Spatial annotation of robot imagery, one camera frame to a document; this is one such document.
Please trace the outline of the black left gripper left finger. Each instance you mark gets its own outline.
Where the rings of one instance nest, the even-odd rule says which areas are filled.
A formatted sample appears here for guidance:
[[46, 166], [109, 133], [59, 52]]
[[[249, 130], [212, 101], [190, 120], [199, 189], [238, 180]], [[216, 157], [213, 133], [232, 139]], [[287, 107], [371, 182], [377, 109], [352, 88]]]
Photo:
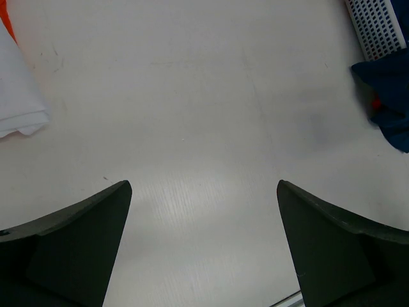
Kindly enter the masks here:
[[123, 180], [1, 230], [1, 306], [102, 306], [131, 198]]

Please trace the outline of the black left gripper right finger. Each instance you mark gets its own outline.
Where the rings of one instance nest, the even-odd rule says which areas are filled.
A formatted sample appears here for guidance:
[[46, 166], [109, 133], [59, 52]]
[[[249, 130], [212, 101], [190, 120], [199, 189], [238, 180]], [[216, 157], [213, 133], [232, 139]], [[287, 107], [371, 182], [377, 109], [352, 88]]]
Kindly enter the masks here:
[[277, 200], [306, 306], [408, 306], [408, 232], [281, 180]]

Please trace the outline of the navy blue t-shirt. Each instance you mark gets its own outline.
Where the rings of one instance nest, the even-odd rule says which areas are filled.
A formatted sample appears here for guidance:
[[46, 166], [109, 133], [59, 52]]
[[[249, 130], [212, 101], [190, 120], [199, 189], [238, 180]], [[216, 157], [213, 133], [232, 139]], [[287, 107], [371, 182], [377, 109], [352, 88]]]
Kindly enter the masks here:
[[380, 107], [371, 121], [397, 150], [408, 153], [408, 49], [351, 66], [377, 94]]

